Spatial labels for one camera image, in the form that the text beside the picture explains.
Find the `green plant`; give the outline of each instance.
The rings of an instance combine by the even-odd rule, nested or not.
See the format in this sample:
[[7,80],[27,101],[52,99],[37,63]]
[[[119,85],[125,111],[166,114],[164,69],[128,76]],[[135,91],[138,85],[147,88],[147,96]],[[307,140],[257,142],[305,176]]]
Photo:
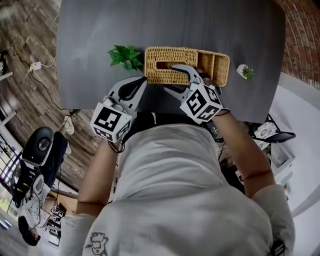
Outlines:
[[111,57],[111,66],[122,64],[125,70],[137,70],[143,64],[138,60],[141,52],[136,50],[135,46],[124,47],[115,45],[115,49],[108,51]]
[[253,68],[248,68],[248,67],[245,67],[243,70],[242,70],[242,75],[247,79],[247,80],[251,80],[254,75],[255,75],[255,71]]

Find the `brick wall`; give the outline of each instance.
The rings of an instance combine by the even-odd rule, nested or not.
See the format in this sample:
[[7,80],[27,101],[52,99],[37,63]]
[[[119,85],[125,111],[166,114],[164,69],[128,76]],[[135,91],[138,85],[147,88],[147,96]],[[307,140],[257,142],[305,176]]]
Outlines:
[[320,90],[320,10],[313,0],[275,0],[285,11],[282,72]]

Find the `wicker basket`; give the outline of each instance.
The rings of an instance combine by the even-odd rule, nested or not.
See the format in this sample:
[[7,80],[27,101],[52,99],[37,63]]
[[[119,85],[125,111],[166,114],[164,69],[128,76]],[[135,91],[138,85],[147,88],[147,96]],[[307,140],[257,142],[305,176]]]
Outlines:
[[150,84],[189,85],[185,73],[172,70],[174,64],[197,67],[220,87],[227,84],[230,58],[221,53],[186,47],[149,47],[144,53],[144,75]]

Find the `gray sleeve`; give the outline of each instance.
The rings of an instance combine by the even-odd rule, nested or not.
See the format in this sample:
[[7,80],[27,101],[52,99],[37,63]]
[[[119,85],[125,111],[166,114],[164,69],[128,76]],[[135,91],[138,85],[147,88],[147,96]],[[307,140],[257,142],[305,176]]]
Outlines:
[[296,231],[284,188],[281,185],[267,186],[258,191],[252,199],[269,216],[273,241],[284,242],[285,255],[291,255],[295,245]]
[[60,256],[83,254],[89,230],[96,218],[88,214],[70,214],[61,220]]

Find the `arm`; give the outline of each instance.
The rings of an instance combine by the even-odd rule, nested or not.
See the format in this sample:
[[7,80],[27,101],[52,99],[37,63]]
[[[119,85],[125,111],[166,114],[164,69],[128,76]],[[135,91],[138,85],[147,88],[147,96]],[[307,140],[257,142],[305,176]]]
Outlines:
[[78,194],[77,214],[97,217],[107,205],[110,196],[118,154],[102,140],[85,173]]
[[252,198],[259,190],[275,184],[274,174],[266,157],[235,117],[228,113],[214,116],[212,120],[242,174],[246,196]]

